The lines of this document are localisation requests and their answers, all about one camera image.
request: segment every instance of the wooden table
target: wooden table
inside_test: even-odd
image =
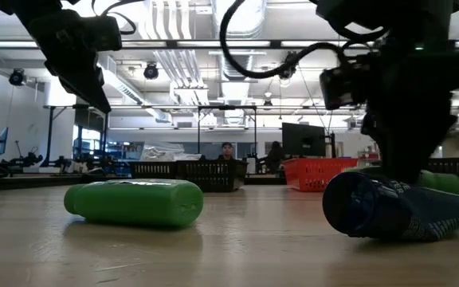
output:
[[[0,287],[458,286],[459,232],[386,244],[333,230],[321,194],[245,187],[206,195],[191,228],[97,226],[67,187],[0,192]]]

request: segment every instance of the red object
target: red object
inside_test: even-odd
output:
[[[323,192],[328,182],[359,159],[290,159],[283,162],[286,184],[302,192]]]

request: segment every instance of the person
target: person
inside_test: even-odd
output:
[[[281,165],[281,161],[284,159],[283,147],[277,141],[272,143],[272,149],[265,158],[265,164],[269,168],[270,172],[275,174]]]
[[[232,160],[233,158],[233,145],[231,143],[222,144],[222,155],[218,157],[222,160]]]

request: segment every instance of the computer monitor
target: computer monitor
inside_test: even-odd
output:
[[[3,128],[0,134],[0,155],[6,151],[6,140],[8,139],[8,127]]]
[[[325,128],[283,123],[283,151],[286,155],[325,156]]]

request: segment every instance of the green bottle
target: green bottle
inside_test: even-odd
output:
[[[70,187],[64,204],[69,213],[97,222],[183,227],[201,214],[203,193],[184,180],[110,180]]]
[[[345,171],[357,171],[373,175],[380,172],[380,167],[352,167],[345,169]],[[421,171],[418,186],[459,195],[459,178],[457,175]]]

